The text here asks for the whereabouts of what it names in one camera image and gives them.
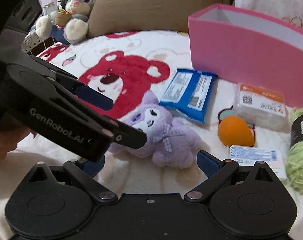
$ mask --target black yarn label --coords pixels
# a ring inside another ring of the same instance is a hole
[[[299,116],[293,122],[290,147],[293,147],[296,143],[301,141],[303,141],[303,115]]]

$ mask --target blue snack packet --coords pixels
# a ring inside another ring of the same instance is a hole
[[[217,75],[200,70],[177,69],[159,105],[205,123],[204,117],[216,78]]]

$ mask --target purple plush toy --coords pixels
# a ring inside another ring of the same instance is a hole
[[[109,151],[117,154],[126,150],[140,158],[152,155],[152,161],[158,166],[188,168],[194,161],[192,148],[199,146],[201,139],[158,103],[155,94],[147,91],[141,105],[125,120],[126,124],[147,134],[142,148],[134,150],[113,143]]]

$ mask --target stuffed bunny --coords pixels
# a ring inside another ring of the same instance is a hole
[[[36,34],[43,39],[56,38],[63,44],[75,44],[84,40],[94,3],[95,0],[68,0],[65,11],[55,11],[36,21]]]
[[[141,105],[125,120],[147,134],[142,148],[135,150],[113,143],[109,151],[117,155],[126,150],[140,158],[152,155],[152,161],[160,167],[188,168],[194,161],[192,150],[200,146],[201,139],[158,103],[155,94],[147,91]]]

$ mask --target orange egg-shaped sponge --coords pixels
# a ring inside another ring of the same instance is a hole
[[[255,138],[244,120],[235,115],[226,116],[218,126],[218,137],[224,145],[253,146]]]

